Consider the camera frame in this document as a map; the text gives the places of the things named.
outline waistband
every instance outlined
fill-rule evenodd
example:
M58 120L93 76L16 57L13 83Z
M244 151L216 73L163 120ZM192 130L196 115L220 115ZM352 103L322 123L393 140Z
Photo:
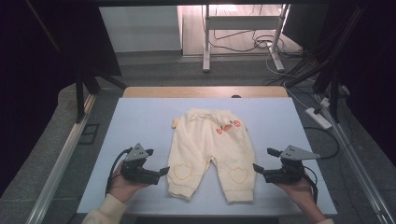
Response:
M200 108L190 108L190 113L195 114L207 114L207 115L229 115L233 112L231 110L218 110L218 109L200 109Z

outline power strip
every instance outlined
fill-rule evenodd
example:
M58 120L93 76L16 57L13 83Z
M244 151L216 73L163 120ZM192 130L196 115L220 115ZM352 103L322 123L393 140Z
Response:
M324 130L330 129L332 127L330 122L327 121L325 118L323 118L320 114L315 114L314 111L315 109L311 107L305 110L305 113L307 113L309 117L311 117L314 121L316 121L317 124L320 125L320 127L322 127L322 129Z

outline table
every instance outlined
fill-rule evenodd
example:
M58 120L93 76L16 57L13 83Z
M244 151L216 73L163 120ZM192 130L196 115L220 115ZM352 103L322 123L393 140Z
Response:
M231 98L236 94L242 98ZM78 213L88 213L100 205L108 171L125 148L133 147L137 142L144 148L153 148L154 154L144 167L154 171L165 167L173 135L172 119L192 106L230 108L247 125L256 151L256 163L266 169L280 168L279 158L266 154L267 147L283 150L288 145L295 145L311 150L294 104L282 87L130 87L118 102ZM316 161L304 161L304 165L318 176L319 208L326 215L335 215ZM127 203L126 213L164 217L281 217L301 214L288 196L278 187L266 184L262 175L256 176L254 195L252 203L227 204L216 169L211 165L191 201L170 196L166 177L162 177L157 186L138 191Z

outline pant leg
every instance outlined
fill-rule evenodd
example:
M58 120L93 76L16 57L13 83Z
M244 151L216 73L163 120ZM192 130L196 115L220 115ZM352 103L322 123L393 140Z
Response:
M207 119L190 110L177 124L172 141L167 176L169 193L191 199L210 164L206 153L205 124Z
M247 128L232 113L217 114L216 120L220 127L213 127L218 132L213 132L210 153L215 158L225 197L229 203L253 201L255 153Z

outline aluminum rail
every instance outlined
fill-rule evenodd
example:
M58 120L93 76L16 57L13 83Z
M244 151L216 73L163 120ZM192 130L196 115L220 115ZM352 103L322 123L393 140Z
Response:
M379 221L383 224L394 224L395 221L388 209L386 202L384 201L384 198L382 197L372 178L369 176L369 174L367 174L363 164L361 163L359 155L356 153L355 148L353 147L353 145L349 144L350 141L344 133L342 126L339 123L334 122L334 120L332 119L332 115L330 114L328 109L323 108L322 111L325 118L329 120L332 124L332 129L336 134L335 137L344 147L344 154L346 155L346 159L348 160L349 165L351 166L355 176L358 178L358 181L361 184L361 188L366 194L366 197L369 200L371 206L373 207Z
M64 147L58 157L58 160L55 162L52 171L49 174L49 178L47 179L44 188L41 190L40 195L38 196L37 201L35 202L35 206L32 209L26 223L41 223L44 219L44 216L47 213L47 210L50 206L50 202L52 201L53 195L55 194L59 183L64 176L64 171L67 167L67 164L70 161L71 156L73 155L74 149L76 148L79 137L81 136L82 131L84 130L85 124L91 114L92 106L96 99L95 95L89 95L88 99L85 102L85 115L81 119L80 123L76 123L73 126L72 131L67 137L66 142L64 143Z

